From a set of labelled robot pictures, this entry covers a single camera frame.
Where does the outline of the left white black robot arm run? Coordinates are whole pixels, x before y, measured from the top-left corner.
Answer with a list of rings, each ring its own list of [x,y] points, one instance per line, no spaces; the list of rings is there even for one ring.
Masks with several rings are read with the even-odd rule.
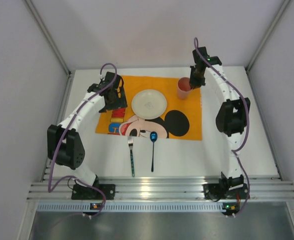
[[[92,187],[97,175],[84,163],[85,148],[81,134],[99,113],[126,108],[127,101],[123,78],[113,72],[100,75],[100,82],[93,83],[80,104],[57,125],[47,129],[47,157],[55,164],[73,170],[72,178],[83,186]]]

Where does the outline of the cream round plate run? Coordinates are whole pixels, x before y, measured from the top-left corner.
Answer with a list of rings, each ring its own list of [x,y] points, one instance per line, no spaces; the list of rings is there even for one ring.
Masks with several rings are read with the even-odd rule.
[[[135,115],[145,120],[160,117],[167,108],[165,96],[154,89],[146,89],[137,93],[131,102]]]

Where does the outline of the orange cartoon mouse cloth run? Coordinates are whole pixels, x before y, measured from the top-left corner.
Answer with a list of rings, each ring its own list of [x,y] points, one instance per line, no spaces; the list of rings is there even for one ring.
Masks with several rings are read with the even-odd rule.
[[[103,112],[95,132],[144,138],[156,132],[163,139],[202,140],[201,91],[193,90],[186,99],[179,99],[178,81],[171,77],[123,76],[128,106]],[[144,90],[159,91],[166,98],[165,111],[155,118],[141,118],[132,109],[133,98]]]

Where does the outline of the fork with teal handle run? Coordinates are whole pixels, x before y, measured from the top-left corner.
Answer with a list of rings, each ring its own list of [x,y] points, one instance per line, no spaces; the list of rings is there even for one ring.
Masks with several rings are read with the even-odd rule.
[[[133,139],[131,135],[128,136],[128,146],[130,151],[131,175],[132,177],[135,177],[134,158],[133,158]]]

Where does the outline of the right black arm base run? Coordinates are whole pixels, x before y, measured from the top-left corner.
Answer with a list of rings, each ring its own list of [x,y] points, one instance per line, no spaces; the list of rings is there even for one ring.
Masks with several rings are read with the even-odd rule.
[[[203,185],[206,200],[218,202],[220,200],[245,200],[249,190],[246,184],[240,188],[232,190],[223,189],[218,183],[208,183]]]

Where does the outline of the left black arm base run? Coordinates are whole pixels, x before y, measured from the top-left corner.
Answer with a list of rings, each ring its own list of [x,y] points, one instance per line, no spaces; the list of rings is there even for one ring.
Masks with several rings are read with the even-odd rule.
[[[100,184],[98,189],[104,193],[106,200],[113,200],[115,197],[116,185],[114,184]],[[73,186],[72,200],[103,200],[103,195],[92,188],[85,187],[79,184]]]

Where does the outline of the blue metallic spoon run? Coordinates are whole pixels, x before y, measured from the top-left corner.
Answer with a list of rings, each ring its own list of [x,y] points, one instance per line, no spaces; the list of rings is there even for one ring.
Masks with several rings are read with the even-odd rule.
[[[150,133],[150,140],[152,142],[152,162],[151,162],[151,172],[154,172],[154,149],[155,149],[155,142],[158,139],[158,134],[153,131]]]

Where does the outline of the pink plastic cup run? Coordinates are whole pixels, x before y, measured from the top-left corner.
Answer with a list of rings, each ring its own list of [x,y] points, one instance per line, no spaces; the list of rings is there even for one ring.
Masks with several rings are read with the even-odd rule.
[[[188,77],[180,78],[177,82],[177,97],[184,100],[189,96],[191,91],[190,79]]]

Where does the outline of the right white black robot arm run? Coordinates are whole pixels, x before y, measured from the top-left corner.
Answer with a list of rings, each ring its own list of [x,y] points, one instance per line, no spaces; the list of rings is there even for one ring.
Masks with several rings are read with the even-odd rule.
[[[219,178],[219,188],[223,192],[242,188],[245,184],[238,152],[248,139],[250,99],[244,97],[228,80],[219,57],[209,56],[204,46],[196,46],[192,54],[195,64],[190,66],[190,88],[197,89],[204,86],[205,74],[208,74],[214,79],[212,88],[221,102],[215,124],[218,132],[225,137],[223,150],[226,159]]]

